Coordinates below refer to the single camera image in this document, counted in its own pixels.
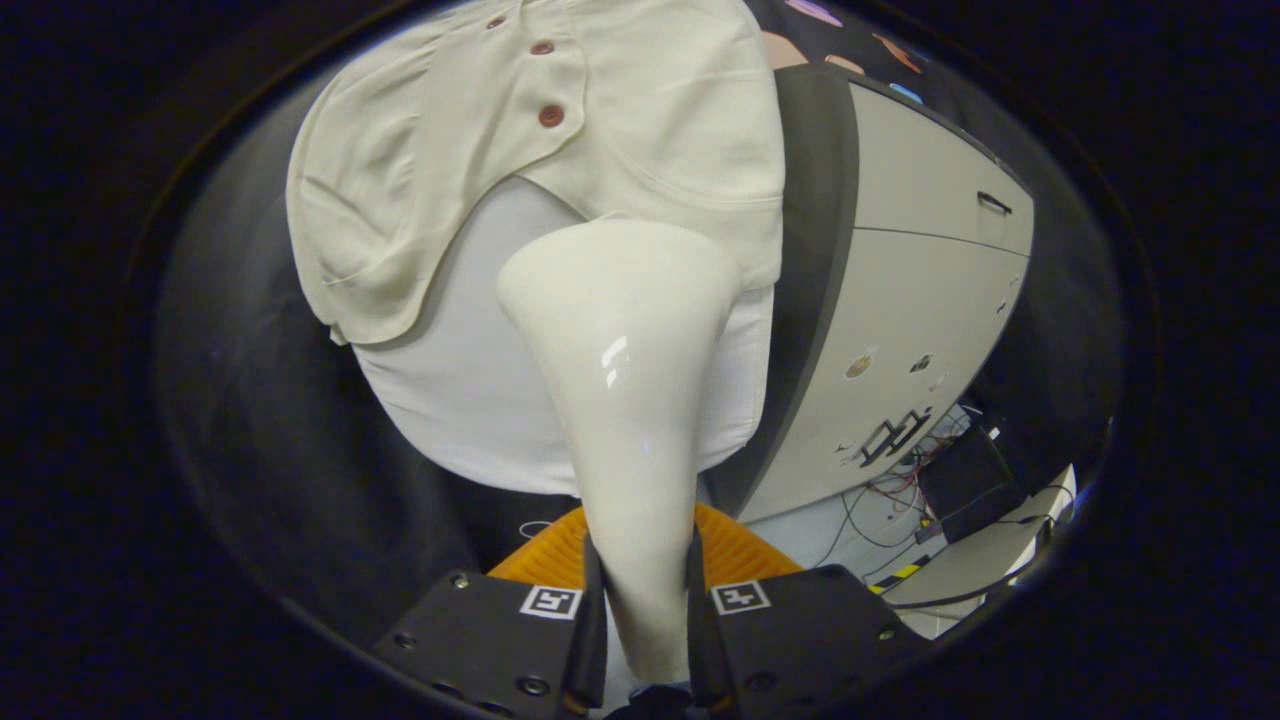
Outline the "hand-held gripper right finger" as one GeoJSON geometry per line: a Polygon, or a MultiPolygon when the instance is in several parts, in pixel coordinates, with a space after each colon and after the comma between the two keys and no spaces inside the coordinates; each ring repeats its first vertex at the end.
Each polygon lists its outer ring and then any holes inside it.
{"type": "Polygon", "coordinates": [[[698,503],[687,555],[687,667],[709,714],[841,714],[931,653],[846,568],[801,568],[698,503]]]}

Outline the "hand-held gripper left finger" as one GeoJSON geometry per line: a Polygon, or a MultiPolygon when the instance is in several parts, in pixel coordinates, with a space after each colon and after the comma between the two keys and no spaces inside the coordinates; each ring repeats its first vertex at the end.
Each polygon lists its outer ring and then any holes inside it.
{"type": "Polygon", "coordinates": [[[489,573],[447,573],[372,652],[486,719],[585,719],[604,703],[608,618],[602,562],[575,509],[489,573]]]}

